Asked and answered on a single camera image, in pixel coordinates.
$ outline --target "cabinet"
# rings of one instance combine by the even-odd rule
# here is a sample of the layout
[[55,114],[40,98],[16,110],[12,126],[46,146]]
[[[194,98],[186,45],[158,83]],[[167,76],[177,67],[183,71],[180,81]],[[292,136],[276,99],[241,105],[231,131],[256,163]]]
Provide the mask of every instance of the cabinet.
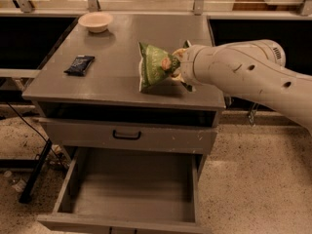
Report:
[[[211,152],[223,94],[188,93],[170,79],[138,91],[137,41],[169,52],[184,40],[211,45],[206,17],[114,16],[109,31],[77,25],[24,91],[71,164],[55,208],[38,221],[85,233],[207,233],[198,220],[197,181]],[[92,55],[86,77],[64,69]]]

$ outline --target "speckled floor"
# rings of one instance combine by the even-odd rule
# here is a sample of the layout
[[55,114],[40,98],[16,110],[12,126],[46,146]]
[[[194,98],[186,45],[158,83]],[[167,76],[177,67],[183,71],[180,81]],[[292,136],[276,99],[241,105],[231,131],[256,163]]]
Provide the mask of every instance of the speckled floor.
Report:
[[[18,107],[19,112],[33,110]],[[0,105],[0,155],[33,158],[43,140]],[[25,118],[40,130],[36,117]],[[214,234],[310,234],[312,136],[274,112],[258,112],[251,127],[243,111],[225,111],[214,150],[199,181],[201,223]],[[45,166],[32,201],[20,204],[0,176],[0,233],[59,234],[36,221],[52,211],[63,181]]]

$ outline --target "open drawer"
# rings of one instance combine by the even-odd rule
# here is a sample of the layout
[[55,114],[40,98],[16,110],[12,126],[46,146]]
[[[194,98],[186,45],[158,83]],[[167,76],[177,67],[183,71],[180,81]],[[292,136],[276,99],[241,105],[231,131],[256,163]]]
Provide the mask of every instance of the open drawer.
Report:
[[208,233],[198,224],[191,154],[78,148],[51,230],[100,234]]
[[216,137],[216,129],[208,127],[47,118],[40,122],[52,142],[62,146],[210,154]]

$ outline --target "white bowl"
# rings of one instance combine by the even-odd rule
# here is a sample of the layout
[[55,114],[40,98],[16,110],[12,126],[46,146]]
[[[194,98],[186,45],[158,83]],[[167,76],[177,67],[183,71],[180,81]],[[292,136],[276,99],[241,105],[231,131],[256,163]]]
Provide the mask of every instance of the white bowl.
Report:
[[113,17],[105,12],[90,12],[78,19],[78,23],[87,27],[90,32],[101,33],[113,21]]

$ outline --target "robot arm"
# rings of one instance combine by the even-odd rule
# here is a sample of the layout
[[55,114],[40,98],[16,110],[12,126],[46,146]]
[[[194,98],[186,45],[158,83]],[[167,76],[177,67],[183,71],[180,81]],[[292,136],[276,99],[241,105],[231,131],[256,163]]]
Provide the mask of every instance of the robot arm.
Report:
[[215,85],[232,97],[263,104],[312,135],[312,76],[284,65],[283,49],[270,40],[194,45],[183,55],[181,77],[190,85]]

